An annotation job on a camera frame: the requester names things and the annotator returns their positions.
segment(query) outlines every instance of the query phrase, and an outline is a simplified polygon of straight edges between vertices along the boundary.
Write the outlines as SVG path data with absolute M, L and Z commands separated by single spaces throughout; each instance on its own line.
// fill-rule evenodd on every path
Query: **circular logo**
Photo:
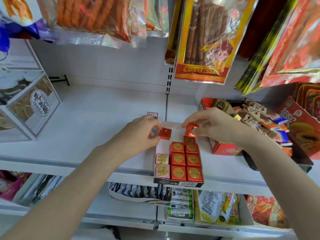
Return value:
M 189 162 L 193 163 L 193 164 L 197 164 L 198 163 L 198 158 L 194 155 L 191 155 L 188 157 Z
M 224 108 L 226 107 L 226 104 L 222 101 L 219 101 L 217 104 L 216 104 L 217 108 L 218 109 L 221 109 L 221 110 L 224 110 Z
M 158 173 L 160 174 L 160 176 L 165 176 L 168 173 L 168 169 L 166 166 L 160 166 L 158 167 Z
M 197 179 L 198 177 L 200 177 L 200 172 L 199 172 L 199 170 L 196 169 L 196 168 L 190 168 L 189 174 L 190 174 L 190 176 L 193 177 L 194 179 Z
M 177 163 L 180 163 L 183 161 L 183 156 L 181 154 L 175 154 L 174 155 L 174 160 L 177 162 Z
M 196 146 L 193 144 L 188 144 L 186 146 L 188 148 L 189 151 L 194 152 L 196 150 Z
M 186 143 L 194 143 L 195 140 L 192 137 L 186 137 Z
M 184 176 L 184 171 L 181 168 L 175 168 L 173 174 L 177 178 L 182 178 Z
M 46 93 L 42 90 L 34 90 L 31 93 L 30 105 L 33 112 L 40 117 L 45 117 L 49 114 L 50 101 Z
M 181 151 L 183 149 L 183 146 L 181 143 L 174 143 L 173 147 L 178 151 Z
M 158 163 L 159 164 L 165 164 L 167 162 L 167 157 L 161 155 L 160 157 L 158 157 Z

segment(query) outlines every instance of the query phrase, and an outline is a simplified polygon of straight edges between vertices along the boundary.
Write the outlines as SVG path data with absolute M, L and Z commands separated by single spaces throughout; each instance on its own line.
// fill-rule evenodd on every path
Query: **retail shelf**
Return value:
M 94 149 L 147 112 L 165 120 L 166 94 L 118 88 L 54 84 L 62 103 L 35 142 L 0 144 L 1 169 L 69 175 Z M 155 148 L 124 162 L 109 181 L 153 183 Z
M 294 235 L 293 230 L 288 229 L 266 229 L 256 226 L 219 226 L 219 225 L 203 225 L 196 226 L 193 223 L 167 221 L 166 207 L 158 206 L 158 231 L 193 233 L 200 235 L 211 235 L 229 238 L 263 238 L 278 237 L 282 235 Z
M 198 102 L 192 96 L 170 94 L 167 121 L 183 122 L 198 110 Z M 272 196 L 262 175 L 252 170 L 243 156 L 213 155 L 206 137 L 197 137 L 201 153 L 205 183 L 202 190 L 215 190 L 239 194 Z M 314 160 L 308 173 L 320 185 L 320 161 Z
M 107 182 L 99 191 L 82 222 L 153 229 L 157 206 L 111 199 Z M 0 199 L 0 214 L 23 216 L 30 210 Z

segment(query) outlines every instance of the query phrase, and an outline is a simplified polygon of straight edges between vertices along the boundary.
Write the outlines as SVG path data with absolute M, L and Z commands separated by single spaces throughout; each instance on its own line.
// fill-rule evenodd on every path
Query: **gold foil label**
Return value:
M 160 157 L 158 157 L 157 160 L 158 160 L 158 163 L 159 163 L 159 164 L 165 164 L 165 163 L 167 162 L 167 157 L 161 155 Z
M 199 172 L 199 170 L 196 169 L 196 168 L 190 168 L 189 174 L 190 174 L 190 176 L 193 177 L 194 179 L 197 179 L 198 177 L 200 177 L 200 172 Z
M 197 164 L 199 161 L 198 158 L 194 155 L 189 156 L 188 159 L 189 159 L 189 162 L 191 162 L 193 164 Z
M 181 143 L 174 143 L 173 147 L 178 151 L 181 151 L 183 149 L 183 146 Z
M 181 168 L 175 168 L 173 171 L 174 176 L 177 178 L 182 178 L 184 176 L 184 172 Z
M 168 174 L 168 169 L 166 166 L 160 166 L 158 167 L 158 173 L 160 174 L 160 176 L 165 176 Z
M 186 143 L 194 143 L 195 140 L 192 137 L 186 137 Z
M 186 146 L 188 148 L 189 151 L 194 152 L 196 150 L 196 146 L 193 144 L 188 144 Z
M 177 162 L 177 163 L 180 163 L 183 161 L 183 156 L 181 154 L 175 154 L 174 155 L 174 160 Z

